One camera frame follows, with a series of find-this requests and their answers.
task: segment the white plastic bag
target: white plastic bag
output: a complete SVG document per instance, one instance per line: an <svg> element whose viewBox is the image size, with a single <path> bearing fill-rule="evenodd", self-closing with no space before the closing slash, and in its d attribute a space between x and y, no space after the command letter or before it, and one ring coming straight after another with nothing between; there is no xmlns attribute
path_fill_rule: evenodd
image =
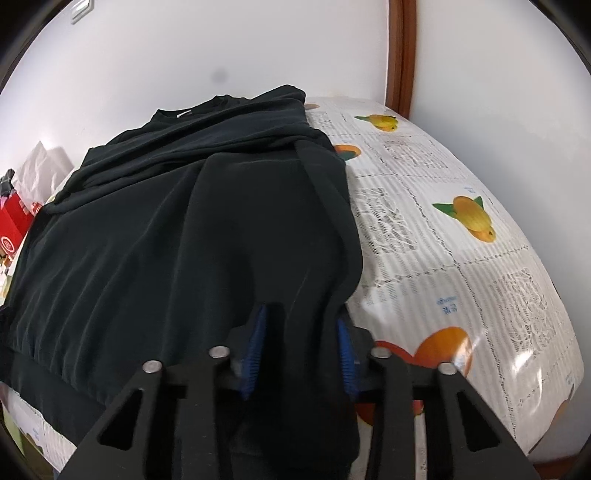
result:
<svg viewBox="0 0 591 480"><path fill-rule="evenodd" d="M25 206L36 214L73 168L65 155L50 155L39 142L16 170L12 185Z"/></svg>

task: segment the black t-shirt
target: black t-shirt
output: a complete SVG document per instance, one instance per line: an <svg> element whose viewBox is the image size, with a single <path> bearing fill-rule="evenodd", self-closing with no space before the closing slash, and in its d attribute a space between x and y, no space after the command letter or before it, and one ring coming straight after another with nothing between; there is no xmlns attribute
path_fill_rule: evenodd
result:
<svg viewBox="0 0 591 480"><path fill-rule="evenodd" d="M0 380L79 443L143 362L190 362L266 302L279 306L268 448L296 469L348 466L335 321L362 257L344 162L304 98L215 97L90 149L25 242Z"/></svg>

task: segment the orange fruit pattern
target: orange fruit pattern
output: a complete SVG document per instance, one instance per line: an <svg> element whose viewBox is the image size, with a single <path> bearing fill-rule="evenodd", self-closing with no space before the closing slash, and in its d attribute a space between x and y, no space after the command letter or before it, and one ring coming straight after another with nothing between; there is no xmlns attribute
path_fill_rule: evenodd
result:
<svg viewBox="0 0 591 480"><path fill-rule="evenodd" d="M418 365L429 368L451 362L465 377L472 366L472 342L460 327L444 328L423 340L414 359Z"/></svg>

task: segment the metal screw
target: metal screw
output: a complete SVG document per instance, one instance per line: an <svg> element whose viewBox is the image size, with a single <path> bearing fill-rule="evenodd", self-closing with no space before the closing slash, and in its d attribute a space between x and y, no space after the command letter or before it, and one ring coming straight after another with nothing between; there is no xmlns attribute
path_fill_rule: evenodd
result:
<svg viewBox="0 0 591 480"><path fill-rule="evenodd" d="M374 358L390 358L392 352L383 346L375 346L371 349L371 356Z"/></svg>
<svg viewBox="0 0 591 480"><path fill-rule="evenodd" d="M143 364L142 370L147 374L155 374L156 372L160 372L162 370L162 363L160 363L158 360L148 360Z"/></svg>
<svg viewBox="0 0 591 480"><path fill-rule="evenodd" d="M450 362L443 362L442 364L439 364L437 369L443 375L455 375L457 372L456 366L454 364L451 364Z"/></svg>
<svg viewBox="0 0 591 480"><path fill-rule="evenodd" d="M226 358L228 355L230 355L230 349L223 345L215 346L209 351L209 356L212 358Z"/></svg>

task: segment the yellow pear pattern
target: yellow pear pattern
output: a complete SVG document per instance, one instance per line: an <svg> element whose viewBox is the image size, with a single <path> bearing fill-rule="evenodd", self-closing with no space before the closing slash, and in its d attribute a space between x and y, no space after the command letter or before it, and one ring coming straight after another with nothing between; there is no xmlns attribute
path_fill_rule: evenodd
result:
<svg viewBox="0 0 591 480"><path fill-rule="evenodd" d="M370 116L356 116L357 120L364 120L371 123L375 128L382 132L393 132L398 128L398 120L395 116L390 115L370 115Z"/></svg>
<svg viewBox="0 0 591 480"><path fill-rule="evenodd" d="M496 232L492 227L491 217L484 211L482 197L471 199L459 196L453 199L453 203L433 203L433 206L455 218L474 238L487 243L495 241Z"/></svg>

